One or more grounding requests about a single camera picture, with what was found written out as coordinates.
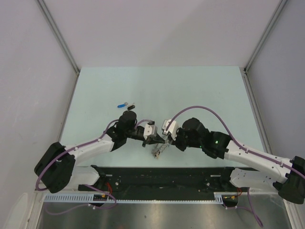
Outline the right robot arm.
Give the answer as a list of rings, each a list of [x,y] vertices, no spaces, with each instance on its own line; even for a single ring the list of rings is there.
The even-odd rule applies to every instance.
[[[163,132],[181,151],[199,148],[211,158],[234,161],[252,169],[250,172],[226,169],[220,179],[224,191],[235,187],[269,189],[289,202],[303,204],[305,201],[305,160],[299,156],[290,159],[255,151],[231,135],[209,131],[196,118],[186,120],[182,126],[168,120],[164,122]]]

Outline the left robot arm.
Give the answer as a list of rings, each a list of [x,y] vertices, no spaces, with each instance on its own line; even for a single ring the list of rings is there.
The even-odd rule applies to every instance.
[[[55,142],[49,146],[34,168],[37,175],[35,189],[57,193],[71,184],[89,185],[99,191],[105,186],[105,178],[98,170],[89,166],[77,169],[77,165],[102,153],[115,151],[126,144],[127,139],[138,140],[143,146],[163,144],[165,140],[158,135],[155,122],[137,120],[133,111],[125,111],[107,125],[101,136],[88,142],[65,146]]]

